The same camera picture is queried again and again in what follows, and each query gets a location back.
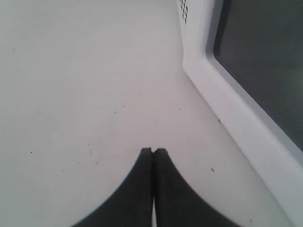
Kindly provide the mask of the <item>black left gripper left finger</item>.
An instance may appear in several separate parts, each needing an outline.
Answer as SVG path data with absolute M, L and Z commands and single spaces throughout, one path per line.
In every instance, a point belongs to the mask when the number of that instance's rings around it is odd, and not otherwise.
M 153 152 L 141 149 L 131 171 L 114 193 L 75 227 L 151 227 Z

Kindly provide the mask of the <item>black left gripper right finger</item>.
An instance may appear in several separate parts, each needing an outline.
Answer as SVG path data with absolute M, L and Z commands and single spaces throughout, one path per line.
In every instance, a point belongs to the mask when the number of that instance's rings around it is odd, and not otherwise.
M 158 227 L 236 227 L 184 180 L 164 148 L 154 154 L 154 199 Z

